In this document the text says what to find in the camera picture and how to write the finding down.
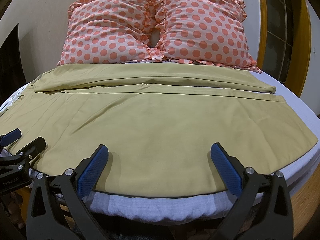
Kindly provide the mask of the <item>left polka dot pillow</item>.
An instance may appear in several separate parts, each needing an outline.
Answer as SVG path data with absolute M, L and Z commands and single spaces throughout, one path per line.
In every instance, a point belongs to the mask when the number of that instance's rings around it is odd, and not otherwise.
M 58 65 L 161 61 L 151 46 L 151 0 L 78 0 L 68 9 L 67 36 Z

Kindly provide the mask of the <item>polka dot pillow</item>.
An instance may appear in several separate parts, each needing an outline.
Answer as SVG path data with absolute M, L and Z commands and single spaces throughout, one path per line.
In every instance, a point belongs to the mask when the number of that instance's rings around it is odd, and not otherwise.
M 68 9 L 67 36 L 58 65 L 161 61 L 151 46 L 151 0 L 78 0 Z
M 159 41 L 156 61 L 207 64 L 260 73 L 249 53 L 243 0 L 149 0 Z

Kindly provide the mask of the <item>right polka dot pillow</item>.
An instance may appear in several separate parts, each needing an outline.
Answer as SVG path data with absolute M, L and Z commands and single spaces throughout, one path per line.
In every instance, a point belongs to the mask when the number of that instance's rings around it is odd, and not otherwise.
M 249 53 L 243 0 L 149 0 L 159 41 L 156 61 L 207 64 L 260 73 Z

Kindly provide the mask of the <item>wooden door frame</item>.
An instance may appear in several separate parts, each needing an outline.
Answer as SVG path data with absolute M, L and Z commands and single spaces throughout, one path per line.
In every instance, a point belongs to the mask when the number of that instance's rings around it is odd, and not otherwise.
M 258 6 L 258 66 L 301 96 L 311 52 L 311 21 L 306 0 L 245 0 Z

